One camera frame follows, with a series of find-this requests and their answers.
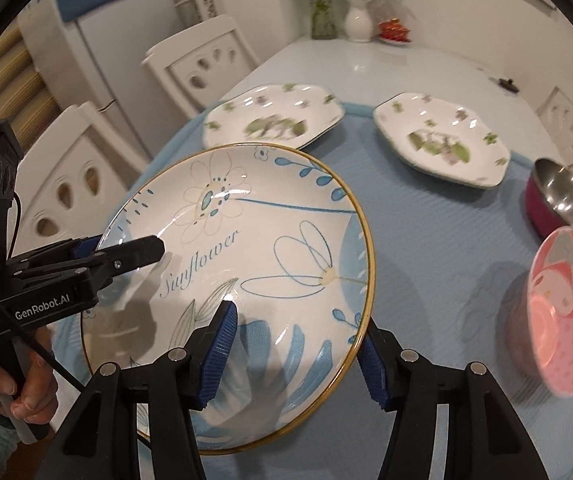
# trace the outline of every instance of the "black cable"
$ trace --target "black cable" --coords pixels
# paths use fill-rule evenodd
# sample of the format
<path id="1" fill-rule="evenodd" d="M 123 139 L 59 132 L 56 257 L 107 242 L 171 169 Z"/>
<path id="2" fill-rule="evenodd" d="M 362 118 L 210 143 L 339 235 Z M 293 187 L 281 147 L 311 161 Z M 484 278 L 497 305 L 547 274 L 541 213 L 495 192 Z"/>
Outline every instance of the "black cable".
<path id="1" fill-rule="evenodd" d="M 20 217 L 22 216 L 22 204 L 20 203 L 20 197 L 14 191 L 13 192 L 13 200 L 18 205 L 18 215 L 15 218 L 15 231 L 13 231 L 13 238 L 10 241 L 10 248 L 9 248 L 9 256 L 8 259 L 13 256 L 13 249 L 15 248 L 15 240 L 18 239 L 18 231 L 20 230 Z"/>
<path id="2" fill-rule="evenodd" d="M 29 332 L 24 330 L 22 325 L 20 325 L 14 317 L 9 314 L 3 306 L 0 305 L 0 314 L 4 316 L 10 325 L 10 330 L 23 342 L 26 343 L 29 348 L 31 348 L 36 354 L 38 354 L 42 359 L 44 359 L 50 366 L 58 372 L 71 386 L 77 389 L 80 393 L 84 389 L 84 385 L 80 383 L 73 374 L 70 373 L 64 366 L 62 366 L 59 361 L 46 350 Z M 143 437 L 141 434 L 137 434 L 138 440 L 143 443 L 147 448 L 151 449 L 151 443 Z"/>

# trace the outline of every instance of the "flower vase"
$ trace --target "flower vase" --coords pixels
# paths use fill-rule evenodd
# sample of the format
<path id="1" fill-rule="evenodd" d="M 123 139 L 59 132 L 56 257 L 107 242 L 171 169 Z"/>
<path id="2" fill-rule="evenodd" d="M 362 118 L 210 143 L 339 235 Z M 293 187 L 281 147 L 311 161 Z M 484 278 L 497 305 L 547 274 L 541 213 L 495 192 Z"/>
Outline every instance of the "flower vase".
<path id="1" fill-rule="evenodd" d="M 334 40 L 337 29 L 331 12 L 333 0 L 310 0 L 311 2 L 311 39 Z"/>
<path id="2" fill-rule="evenodd" d="M 373 20 L 365 0 L 349 0 L 344 31 L 350 41 L 367 43 L 373 38 Z"/>

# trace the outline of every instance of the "pink bowl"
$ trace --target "pink bowl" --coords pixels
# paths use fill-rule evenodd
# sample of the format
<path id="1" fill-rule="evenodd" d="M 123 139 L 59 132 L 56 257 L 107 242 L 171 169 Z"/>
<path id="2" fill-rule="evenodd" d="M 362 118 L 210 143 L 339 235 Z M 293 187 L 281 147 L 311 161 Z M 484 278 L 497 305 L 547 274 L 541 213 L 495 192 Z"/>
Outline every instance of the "pink bowl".
<path id="1" fill-rule="evenodd" d="M 506 343 L 522 371 L 558 397 L 573 396 L 573 227 L 555 230 L 540 246 Z"/>

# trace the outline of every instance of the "striped curtain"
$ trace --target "striped curtain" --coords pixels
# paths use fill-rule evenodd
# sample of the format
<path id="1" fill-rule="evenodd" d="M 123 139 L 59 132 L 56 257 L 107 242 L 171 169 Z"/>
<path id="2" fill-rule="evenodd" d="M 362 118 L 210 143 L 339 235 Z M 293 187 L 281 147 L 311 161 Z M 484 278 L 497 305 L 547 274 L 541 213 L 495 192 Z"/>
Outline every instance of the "striped curtain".
<path id="1" fill-rule="evenodd" d="M 60 112 L 13 22 L 0 36 L 0 119 L 10 121 L 26 152 Z"/>

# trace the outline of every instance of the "red ornament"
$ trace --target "red ornament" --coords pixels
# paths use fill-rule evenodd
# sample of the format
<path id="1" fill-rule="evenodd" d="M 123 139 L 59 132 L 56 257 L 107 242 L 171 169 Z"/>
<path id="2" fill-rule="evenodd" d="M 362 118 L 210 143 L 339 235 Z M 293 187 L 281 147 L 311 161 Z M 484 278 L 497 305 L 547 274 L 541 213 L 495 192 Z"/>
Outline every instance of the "red ornament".
<path id="1" fill-rule="evenodd" d="M 404 27 L 397 18 L 380 23 L 380 37 L 385 40 L 410 43 L 409 32 L 410 30 Z"/>

